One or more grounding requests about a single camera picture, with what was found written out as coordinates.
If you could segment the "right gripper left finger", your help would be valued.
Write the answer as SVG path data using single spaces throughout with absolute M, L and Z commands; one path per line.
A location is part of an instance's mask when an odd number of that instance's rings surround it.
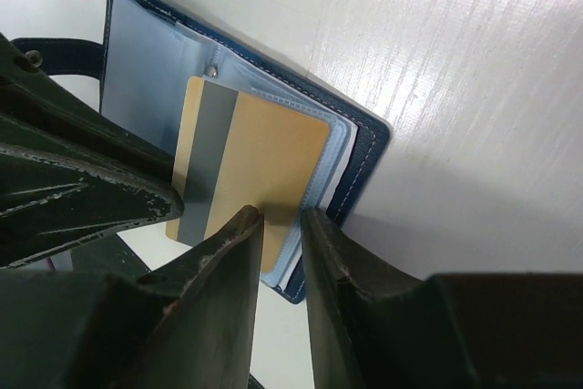
M 139 279 L 1 274 L 4 388 L 244 388 L 264 219 L 246 206 Z

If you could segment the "gold striped card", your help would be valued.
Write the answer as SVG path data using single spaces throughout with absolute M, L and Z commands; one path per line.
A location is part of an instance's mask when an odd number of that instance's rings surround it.
M 251 205 L 265 219 L 261 270 L 272 271 L 329 134 L 318 118 L 191 77 L 172 176 L 184 211 L 167 237 L 195 246 Z

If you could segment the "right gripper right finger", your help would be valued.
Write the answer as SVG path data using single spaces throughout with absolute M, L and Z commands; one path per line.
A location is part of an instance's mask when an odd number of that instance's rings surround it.
M 438 273 L 418 280 L 302 214 L 318 388 L 579 388 L 578 273 Z

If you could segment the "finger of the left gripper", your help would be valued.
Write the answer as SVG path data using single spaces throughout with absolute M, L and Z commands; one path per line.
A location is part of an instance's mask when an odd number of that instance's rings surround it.
M 101 78 L 102 45 L 1 42 L 1 265 L 16 268 L 111 234 L 173 220 L 171 156 L 56 82 Z

